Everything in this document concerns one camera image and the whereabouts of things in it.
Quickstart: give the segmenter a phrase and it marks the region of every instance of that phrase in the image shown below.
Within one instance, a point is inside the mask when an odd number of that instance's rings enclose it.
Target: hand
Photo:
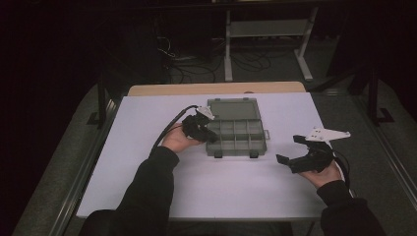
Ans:
[[[162,141],[164,147],[170,148],[175,153],[181,152],[190,146],[197,146],[200,144],[202,143],[197,140],[191,140],[185,137],[181,124],[179,123],[172,126]]]
[[[320,173],[318,173],[317,170],[311,170],[302,172],[300,175],[308,179],[317,189],[328,182],[341,180],[341,174],[335,161],[332,161],[330,166],[326,167],[326,169]]]

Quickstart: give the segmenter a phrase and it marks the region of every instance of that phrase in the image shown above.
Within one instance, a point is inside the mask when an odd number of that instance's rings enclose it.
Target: black jacket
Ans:
[[[174,191],[172,171],[178,162],[169,148],[155,149],[139,166],[120,206],[112,212],[108,235],[166,234]],[[352,199],[343,181],[325,184],[318,195],[328,205],[321,220],[325,235],[386,235],[367,202]]]

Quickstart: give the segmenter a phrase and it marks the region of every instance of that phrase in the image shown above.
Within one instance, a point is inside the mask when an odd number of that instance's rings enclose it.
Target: metal frame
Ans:
[[[110,131],[111,125],[113,124],[114,118],[116,117],[118,105],[110,100],[106,108],[106,121],[103,122],[103,125],[100,131],[94,138],[92,145],[89,148],[88,153],[81,165],[81,168],[71,185],[70,191],[66,198],[63,200],[61,209],[58,216],[53,223],[51,230],[49,231],[49,236],[54,235],[63,235],[68,223],[71,220],[71,216],[75,212],[77,205],[79,204],[79,199],[83,195],[83,191],[88,183],[88,179],[93,170],[95,161],[98,159],[98,155],[101,152],[102,146],[107,139],[107,135]]]
[[[362,101],[359,97],[353,96],[353,101],[355,102],[356,106],[360,114],[363,117],[363,120],[366,122],[370,130],[374,133],[377,140],[380,142],[381,147],[387,154],[387,161],[394,173],[395,177],[398,179],[402,189],[404,190],[405,194],[407,195],[410,203],[414,206],[417,210],[417,186],[414,183],[411,176],[408,174],[408,171],[405,169],[404,165],[398,158],[398,155],[393,150],[392,146],[389,144],[386,135],[381,130],[380,127],[375,126],[374,121],[370,118],[366,112],[367,105],[364,101]]]
[[[246,29],[248,22],[232,23],[230,21],[230,11],[227,11],[226,15],[226,52],[224,56],[224,79],[227,82],[233,81],[232,66],[230,60],[230,38],[231,37],[242,37],[242,36],[275,36],[275,35],[303,35],[301,45],[298,49],[294,50],[295,57],[298,65],[300,66],[301,72],[303,73],[306,81],[311,81],[313,76],[310,69],[304,59],[304,53],[307,48],[307,44],[310,39],[310,35],[314,26],[314,20],[319,11],[318,7],[312,9],[310,17],[307,21],[303,20],[281,20],[281,21],[265,21],[264,25],[262,22],[249,22],[258,26],[257,28]],[[296,29],[297,25],[305,25],[303,31]]]

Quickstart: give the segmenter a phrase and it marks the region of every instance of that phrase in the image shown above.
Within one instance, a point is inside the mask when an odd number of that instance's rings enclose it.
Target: gray plastic organizer box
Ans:
[[[208,106],[215,117],[208,128],[218,135],[215,143],[206,145],[208,156],[265,154],[267,143],[255,98],[209,99]]]

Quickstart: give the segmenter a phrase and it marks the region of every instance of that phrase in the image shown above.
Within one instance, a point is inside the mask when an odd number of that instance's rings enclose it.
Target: wire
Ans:
[[[174,80],[172,80],[172,77],[181,77],[181,81],[178,84],[182,84],[184,79],[188,79],[190,81],[190,84],[193,82],[191,79],[191,76],[189,75],[169,75],[171,78],[171,84],[176,84]]]
[[[150,153],[149,153],[149,157],[151,157],[153,155],[154,150],[159,145],[159,143],[162,141],[163,137],[165,137],[166,134],[168,134],[168,132],[175,129],[175,128],[172,128],[172,126],[175,124],[175,122],[177,122],[187,112],[187,110],[189,110],[191,108],[196,108],[197,109],[197,108],[199,108],[199,106],[191,105],[191,106],[186,107],[180,113],[178,113],[178,115],[175,116],[175,118],[171,122],[169,122],[169,124],[165,127],[165,129],[163,129],[162,133],[160,133],[159,137],[156,139],[156,142],[153,144],[152,149],[150,150]]]
[[[333,149],[332,151],[339,154],[343,158],[343,160],[346,163],[346,172],[347,172],[347,174],[349,174],[350,173],[350,164],[349,164],[349,161],[347,160],[346,156],[344,156],[342,153],[340,153],[340,151],[337,151],[335,149]]]
[[[231,56],[233,62],[241,68],[242,70],[249,71],[249,72],[260,72],[262,70],[268,69],[271,66],[270,60],[271,58],[279,58],[282,56],[288,55],[297,47],[291,47],[290,49],[286,50],[284,53],[277,55],[277,56],[269,56],[269,54],[276,48],[276,46],[272,46],[268,48],[268,50],[258,47],[255,44],[255,41],[251,41],[252,48],[244,48],[242,45],[238,43],[238,48],[243,50],[244,52],[239,52],[241,58],[237,57],[236,55]],[[261,53],[255,53],[253,50],[260,50]]]
[[[165,39],[166,42],[168,42],[168,48],[166,50],[159,48],[159,47],[157,48],[157,50],[163,52],[167,56],[175,58],[176,57],[175,53],[169,52],[169,50],[171,50],[171,41],[167,37],[164,37],[164,36],[159,36],[157,39]]]
[[[312,233],[312,231],[313,231],[313,228],[314,228],[314,225],[316,224],[316,222],[315,221],[313,221],[311,224],[310,224],[310,227],[309,227],[309,230],[307,231],[307,236],[310,236],[311,235],[311,233]]]
[[[218,68],[221,66],[223,62],[223,57],[221,57],[221,59],[218,61],[217,65],[215,65],[214,69],[211,69],[209,67],[203,66],[205,64],[208,64],[208,61],[203,61],[203,62],[197,62],[196,64],[181,64],[181,63],[175,63],[174,65],[172,65],[172,68],[178,70],[181,72],[181,75],[184,75],[184,73],[188,73],[188,74],[192,74],[192,75],[206,75],[206,74],[211,74],[212,75],[212,82],[215,83],[216,80],[216,75],[215,72],[218,70]],[[202,72],[196,72],[196,71],[192,71],[192,70],[188,70],[185,68],[198,68],[203,70]]]

